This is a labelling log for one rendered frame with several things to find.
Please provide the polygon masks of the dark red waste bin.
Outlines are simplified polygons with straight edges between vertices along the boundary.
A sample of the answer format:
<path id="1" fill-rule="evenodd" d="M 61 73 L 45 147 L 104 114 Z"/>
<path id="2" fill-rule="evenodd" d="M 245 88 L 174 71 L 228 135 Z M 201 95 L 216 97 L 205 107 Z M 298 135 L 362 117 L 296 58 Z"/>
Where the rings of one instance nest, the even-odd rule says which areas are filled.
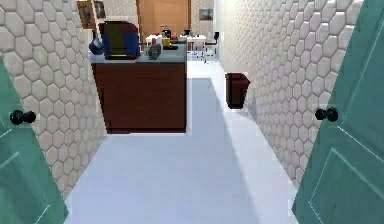
<path id="1" fill-rule="evenodd" d="M 242 109 L 250 81 L 243 73 L 227 73 L 226 102 L 230 109 Z"/>

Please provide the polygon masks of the brown counter cabinet grey top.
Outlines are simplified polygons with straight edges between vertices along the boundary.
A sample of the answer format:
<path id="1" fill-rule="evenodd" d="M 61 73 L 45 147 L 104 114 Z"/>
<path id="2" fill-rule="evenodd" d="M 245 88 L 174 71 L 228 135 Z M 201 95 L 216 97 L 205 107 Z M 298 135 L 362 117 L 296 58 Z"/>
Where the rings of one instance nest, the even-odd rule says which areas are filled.
<path id="1" fill-rule="evenodd" d="M 109 134 L 184 133 L 187 129 L 187 47 L 151 60 L 89 55 Z"/>

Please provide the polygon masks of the black chair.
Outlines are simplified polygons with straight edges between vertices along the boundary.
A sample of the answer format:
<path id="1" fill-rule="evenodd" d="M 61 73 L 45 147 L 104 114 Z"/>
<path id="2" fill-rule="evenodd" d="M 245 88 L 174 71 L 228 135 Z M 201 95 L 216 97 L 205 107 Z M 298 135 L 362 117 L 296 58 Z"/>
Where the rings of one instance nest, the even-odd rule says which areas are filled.
<path id="1" fill-rule="evenodd" d="M 205 42 L 204 43 L 204 62 L 207 63 L 210 60 L 217 59 L 217 47 L 218 47 L 218 39 L 219 32 L 215 32 L 213 35 L 213 42 Z"/>

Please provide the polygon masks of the white dining table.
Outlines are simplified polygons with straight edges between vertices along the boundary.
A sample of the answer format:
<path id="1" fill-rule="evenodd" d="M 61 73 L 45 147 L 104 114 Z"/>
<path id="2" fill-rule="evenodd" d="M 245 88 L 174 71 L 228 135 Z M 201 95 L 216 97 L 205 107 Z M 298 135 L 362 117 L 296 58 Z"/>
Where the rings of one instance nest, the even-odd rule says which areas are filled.
<path id="1" fill-rule="evenodd" d="M 162 50 L 167 50 L 169 53 L 181 50 L 187 55 L 189 60 L 204 61 L 204 43 L 207 38 L 204 35 L 177 35 L 178 40 L 171 40 L 170 37 L 162 35 L 149 35 L 145 38 L 144 46 L 148 47 L 148 43 L 152 38 L 161 38 Z"/>

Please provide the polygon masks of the brown wooden room door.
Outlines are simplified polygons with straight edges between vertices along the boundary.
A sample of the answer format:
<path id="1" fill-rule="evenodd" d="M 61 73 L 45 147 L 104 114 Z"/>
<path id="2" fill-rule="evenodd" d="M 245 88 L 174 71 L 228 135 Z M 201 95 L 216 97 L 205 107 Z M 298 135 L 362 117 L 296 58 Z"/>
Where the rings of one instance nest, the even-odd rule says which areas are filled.
<path id="1" fill-rule="evenodd" d="M 136 0 L 136 4 L 142 42 L 163 30 L 180 35 L 191 28 L 191 0 Z"/>

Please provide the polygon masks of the dark blue boxy appliance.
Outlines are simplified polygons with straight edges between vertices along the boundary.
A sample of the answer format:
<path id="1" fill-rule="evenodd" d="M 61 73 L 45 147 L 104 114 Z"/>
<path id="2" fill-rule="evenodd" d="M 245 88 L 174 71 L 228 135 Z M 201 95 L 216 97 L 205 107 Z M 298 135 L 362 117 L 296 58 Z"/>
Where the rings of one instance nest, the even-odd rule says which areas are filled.
<path id="1" fill-rule="evenodd" d="M 136 60 L 140 57 L 138 28 L 128 21 L 105 21 L 99 24 L 107 60 Z"/>

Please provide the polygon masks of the grey blue kettle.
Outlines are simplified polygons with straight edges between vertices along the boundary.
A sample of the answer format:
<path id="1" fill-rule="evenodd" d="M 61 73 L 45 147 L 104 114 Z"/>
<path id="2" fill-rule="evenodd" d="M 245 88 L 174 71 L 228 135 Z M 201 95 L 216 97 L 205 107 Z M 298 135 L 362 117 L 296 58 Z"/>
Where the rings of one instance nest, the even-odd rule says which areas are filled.
<path id="1" fill-rule="evenodd" d="M 92 31 L 92 40 L 89 43 L 88 48 L 94 55 L 102 55 L 104 53 L 104 45 L 97 37 L 95 30 Z"/>

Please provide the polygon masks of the black round door knob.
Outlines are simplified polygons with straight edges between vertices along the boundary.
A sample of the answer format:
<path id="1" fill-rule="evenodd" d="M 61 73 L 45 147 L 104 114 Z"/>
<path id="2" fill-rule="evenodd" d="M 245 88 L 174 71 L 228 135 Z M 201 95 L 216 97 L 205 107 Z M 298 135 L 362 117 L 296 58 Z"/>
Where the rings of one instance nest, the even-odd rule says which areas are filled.
<path id="1" fill-rule="evenodd" d="M 335 122 L 338 120 L 338 111 L 334 107 L 329 107 L 328 109 L 317 109 L 315 111 L 315 117 L 317 120 Z"/>
<path id="2" fill-rule="evenodd" d="M 14 125 L 22 123 L 33 123 L 36 120 L 36 114 L 33 111 L 23 112 L 21 110 L 14 110 L 9 116 L 10 122 Z"/>

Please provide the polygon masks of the teal room door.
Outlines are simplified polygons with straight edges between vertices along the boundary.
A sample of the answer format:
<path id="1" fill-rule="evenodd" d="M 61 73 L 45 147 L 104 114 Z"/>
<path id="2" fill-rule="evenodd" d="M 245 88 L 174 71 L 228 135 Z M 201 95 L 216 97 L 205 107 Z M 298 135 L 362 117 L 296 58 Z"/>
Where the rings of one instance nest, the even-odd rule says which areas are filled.
<path id="1" fill-rule="evenodd" d="M 299 224 L 384 224 L 384 0 L 364 0 L 292 212 Z"/>
<path id="2" fill-rule="evenodd" d="M 68 210 L 32 123 L 12 124 L 14 110 L 27 112 L 0 59 L 0 224 L 63 224 Z"/>

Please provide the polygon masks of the grey framed wall picture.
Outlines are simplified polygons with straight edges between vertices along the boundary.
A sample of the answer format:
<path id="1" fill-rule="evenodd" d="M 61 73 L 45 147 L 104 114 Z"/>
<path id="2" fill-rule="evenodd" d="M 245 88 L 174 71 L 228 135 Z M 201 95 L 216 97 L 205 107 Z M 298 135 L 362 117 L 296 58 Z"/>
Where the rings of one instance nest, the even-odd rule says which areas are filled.
<path id="1" fill-rule="evenodd" d="M 213 9 L 200 9 L 199 10 L 199 20 L 200 21 L 212 21 L 214 16 Z"/>

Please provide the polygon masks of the dark framed wall picture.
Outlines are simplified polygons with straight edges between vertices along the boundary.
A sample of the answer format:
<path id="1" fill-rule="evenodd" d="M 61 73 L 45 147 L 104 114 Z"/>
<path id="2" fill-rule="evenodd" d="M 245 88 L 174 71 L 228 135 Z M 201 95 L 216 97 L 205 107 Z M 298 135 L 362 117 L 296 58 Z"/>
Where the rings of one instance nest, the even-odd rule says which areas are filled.
<path id="1" fill-rule="evenodd" d="M 94 7 L 96 12 L 96 17 L 98 19 L 103 19 L 106 17 L 105 15 L 105 8 L 104 8 L 104 2 L 103 1 L 94 1 Z"/>

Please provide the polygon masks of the brown framed wall picture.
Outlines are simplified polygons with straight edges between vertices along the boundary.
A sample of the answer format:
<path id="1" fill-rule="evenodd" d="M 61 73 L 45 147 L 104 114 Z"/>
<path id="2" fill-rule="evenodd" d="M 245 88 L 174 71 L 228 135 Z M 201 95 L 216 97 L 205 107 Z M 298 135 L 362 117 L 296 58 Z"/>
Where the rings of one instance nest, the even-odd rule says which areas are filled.
<path id="1" fill-rule="evenodd" d="M 93 7 L 91 0 L 78 0 L 77 7 L 79 16 L 81 19 L 82 27 L 84 29 L 92 29 L 96 28 Z"/>

